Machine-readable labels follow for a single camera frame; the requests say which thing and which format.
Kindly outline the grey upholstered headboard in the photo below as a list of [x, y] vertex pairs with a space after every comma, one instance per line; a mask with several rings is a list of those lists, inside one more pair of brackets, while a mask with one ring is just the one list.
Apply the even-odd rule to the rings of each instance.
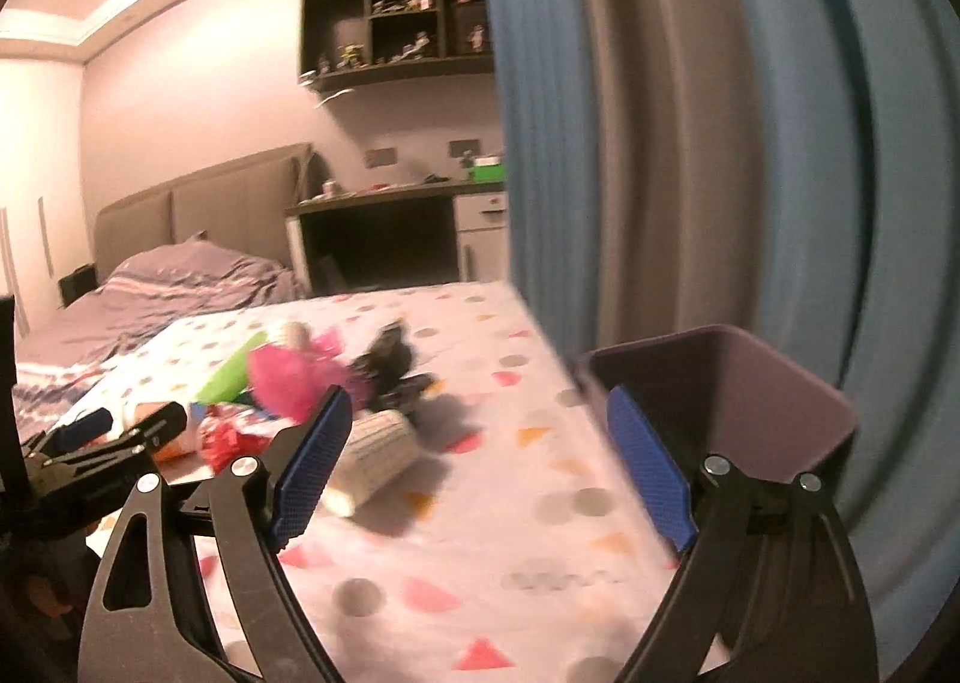
[[93, 223], [105, 280], [128, 257], [203, 236], [290, 267], [286, 212], [319, 192], [327, 166], [309, 143], [207, 166], [105, 206]]

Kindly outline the black plastic bag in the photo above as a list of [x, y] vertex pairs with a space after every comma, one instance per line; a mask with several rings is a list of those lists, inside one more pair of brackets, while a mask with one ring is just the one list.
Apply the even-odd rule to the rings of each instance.
[[363, 390], [363, 410], [371, 413], [402, 413], [415, 417], [415, 410], [434, 382], [433, 374], [413, 372], [412, 347], [402, 320], [384, 325], [368, 350], [350, 363], [350, 371]]

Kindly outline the black bedside table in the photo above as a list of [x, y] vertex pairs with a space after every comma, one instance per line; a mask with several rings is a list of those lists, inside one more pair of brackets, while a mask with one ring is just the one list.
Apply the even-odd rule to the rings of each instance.
[[98, 275], [93, 263], [76, 267], [59, 280], [60, 301], [62, 306], [71, 306], [78, 299], [98, 288]]

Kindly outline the purple trash bin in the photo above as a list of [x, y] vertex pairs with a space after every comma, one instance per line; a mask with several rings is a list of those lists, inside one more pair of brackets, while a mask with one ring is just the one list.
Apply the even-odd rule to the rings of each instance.
[[590, 351], [578, 378], [607, 428], [608, 402], [623, 385], [688, 457], [719, 454], [760, 480], [789, 483], [832, 468], [857, 428], [853, 405], [833, 385], [732, 325]]

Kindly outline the white wardrobe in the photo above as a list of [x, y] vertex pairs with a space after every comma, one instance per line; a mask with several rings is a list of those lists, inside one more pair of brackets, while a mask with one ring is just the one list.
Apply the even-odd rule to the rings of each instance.
[[91, 262], [82, 178], [83, 69], [2, 62], [2, 290], [23, 337], [62, 307], [59, 280]]

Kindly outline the blue grey curtain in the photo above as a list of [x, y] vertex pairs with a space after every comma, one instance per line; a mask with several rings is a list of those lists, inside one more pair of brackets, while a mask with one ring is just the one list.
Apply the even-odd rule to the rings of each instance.
[[958, 675], [958, 0], [488, 0], [512, 273], [568, 358], [740, 325], [854, 407], [887, 681]]

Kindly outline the pink plastic bag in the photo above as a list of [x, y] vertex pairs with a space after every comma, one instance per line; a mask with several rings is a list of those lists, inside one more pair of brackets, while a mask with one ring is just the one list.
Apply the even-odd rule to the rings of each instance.
[[252, 397], [275, 417], [308, 423], [327, 390], [336, 385], [358, 412], [368, 405], [370, 383], [342, 361], [342, 353], [337, 327], [314, 335], [307, 323], [288, 320], [279, 341], [257, 346], [247, 357]]

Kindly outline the red white plastic bag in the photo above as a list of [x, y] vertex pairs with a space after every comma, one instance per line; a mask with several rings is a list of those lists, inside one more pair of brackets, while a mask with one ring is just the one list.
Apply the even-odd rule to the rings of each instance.
[[241, 457], [262, 456], [281, 429], [293, 424], [244, 403], [192, 402], [189, 421], [195, 424], [195, 451], [213, 474]]

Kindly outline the green box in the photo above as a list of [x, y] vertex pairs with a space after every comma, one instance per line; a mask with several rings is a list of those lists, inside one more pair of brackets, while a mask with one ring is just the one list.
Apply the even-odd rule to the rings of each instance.
[[478, 184], [503, 184], [505, 160], [500, 155], [477, 156], [470, 167], [470, 179]]

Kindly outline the white drawer cabinet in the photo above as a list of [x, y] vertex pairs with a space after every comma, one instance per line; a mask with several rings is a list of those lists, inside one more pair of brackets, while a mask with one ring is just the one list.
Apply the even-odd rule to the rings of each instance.
[[457, 195], [455, 237], [460, 278], [464, 281], [509, 277], [508, 195], [505, 192]]

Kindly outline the dark desk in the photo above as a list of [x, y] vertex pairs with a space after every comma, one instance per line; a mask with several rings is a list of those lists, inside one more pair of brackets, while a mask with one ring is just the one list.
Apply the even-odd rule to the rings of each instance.
[[286, 212], [293, 268], [319, 296], [464, 281], [454, 199], [485, 192], [506, 189], [448, 181], [302, 202]]

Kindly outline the green foam net sleeve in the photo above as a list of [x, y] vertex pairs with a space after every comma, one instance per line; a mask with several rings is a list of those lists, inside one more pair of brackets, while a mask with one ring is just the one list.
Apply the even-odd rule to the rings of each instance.
[[249, 337], [235, 353], [231, 353], [217, 371], [205, 382], [202, 389], [194, 396], [194, 400], [202, 405], [212, 403], [229, 403], [235, 400], [242, 390], [249, 384], [247, 373], [247, 358], [252, 351], [267, 343], [267, 332], [259, 330]]

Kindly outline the large grid paper cup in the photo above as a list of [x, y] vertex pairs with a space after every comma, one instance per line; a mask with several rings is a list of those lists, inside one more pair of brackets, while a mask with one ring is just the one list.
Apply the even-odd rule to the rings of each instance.
[[384, 410], [366, 415], [353, 424], [320, 504], [334, 516], [353, 517], [420, 456], [415, 428], [402, 413]]

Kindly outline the dark wall shelf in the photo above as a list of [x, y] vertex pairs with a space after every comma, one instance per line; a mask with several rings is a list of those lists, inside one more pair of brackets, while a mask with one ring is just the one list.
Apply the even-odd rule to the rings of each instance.
[[301, 0], [298, 82], [316, 95], [493, 70], [487, 0]]

